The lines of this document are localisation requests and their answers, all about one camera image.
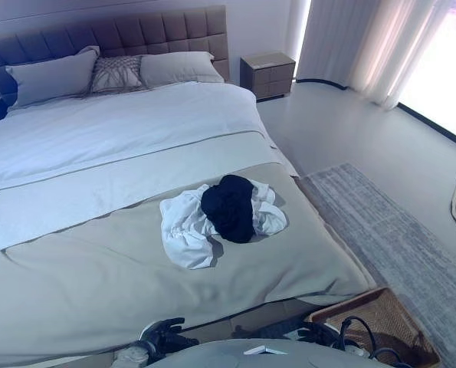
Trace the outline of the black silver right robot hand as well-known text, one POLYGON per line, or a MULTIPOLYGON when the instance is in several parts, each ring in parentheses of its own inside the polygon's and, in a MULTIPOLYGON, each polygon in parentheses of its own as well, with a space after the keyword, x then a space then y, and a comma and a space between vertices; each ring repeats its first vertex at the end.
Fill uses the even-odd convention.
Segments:
POLYGON ((321 346, 340 348, 340 333, 326 324, 304 321, 297 329, 298 341, 316 343, 321 346))

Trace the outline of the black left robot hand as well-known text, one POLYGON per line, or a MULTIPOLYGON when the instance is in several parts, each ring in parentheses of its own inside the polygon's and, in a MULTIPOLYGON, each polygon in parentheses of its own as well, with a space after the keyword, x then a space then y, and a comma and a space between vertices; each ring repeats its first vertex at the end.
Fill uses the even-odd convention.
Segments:
POLYGON ((150 353, 155 355, 176 353, 196 345, 197 339, 184 337, 182 325, 184 317, 160 320, 145 327, 139 336, 139 341, 146 345, 150 353))

